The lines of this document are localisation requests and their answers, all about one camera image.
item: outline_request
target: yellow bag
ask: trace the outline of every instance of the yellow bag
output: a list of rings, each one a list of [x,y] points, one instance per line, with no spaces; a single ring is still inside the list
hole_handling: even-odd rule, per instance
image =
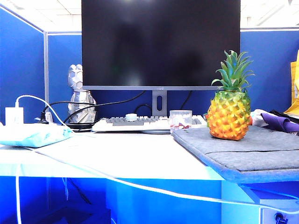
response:
[[[299,116],[299,50],[297,53],[297,61],[291,62],[292,76],[292,105],[285,113],[289,115]]]

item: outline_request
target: gray felt mat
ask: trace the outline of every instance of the gray felt mat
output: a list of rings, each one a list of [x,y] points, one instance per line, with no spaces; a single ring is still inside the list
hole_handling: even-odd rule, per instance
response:
[[[250,126],[240,141],[214,138],[209,128],[181,129],[173,137],[226,180],[299,181],[298,136]]]

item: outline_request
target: white keyboard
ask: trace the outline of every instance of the white keyboard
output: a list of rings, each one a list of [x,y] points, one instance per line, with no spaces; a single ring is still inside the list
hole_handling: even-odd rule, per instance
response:
[[[206,121],[200,115],[192,116],[191,128],[206,127]],[[94,132],[122,132],[144,131],[149,133],[169,133],[170,124],[168,117],[137,117],[135,121],[127,121],[125,117],[103,118],[94,124]]]

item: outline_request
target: computer monitor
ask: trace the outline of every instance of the computer monitor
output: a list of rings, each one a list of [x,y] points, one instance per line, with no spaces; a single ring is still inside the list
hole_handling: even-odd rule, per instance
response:
[[[240,51],[240,0],[83,0],[83,88],[215,90],[224,51]],[[163,99],[156,110],[156,99]]]

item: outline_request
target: pineapple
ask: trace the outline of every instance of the pineapple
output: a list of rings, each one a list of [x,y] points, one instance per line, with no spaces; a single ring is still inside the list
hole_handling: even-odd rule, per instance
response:
[[[221,62],[220,72],[222,79],[215,79],[221,82],[223,90],[217,91],[211,106],[208,109],[208,126],[210,134],[216,138],[227,140],[240,140],[248,131],[250,122],[250,98],[246,87],[249,83],[248,76],[253,75],[251,70],[245,70],[252,63],[250,57],[243,57],[246,52],[238,55],[230,51],[224,62]]]

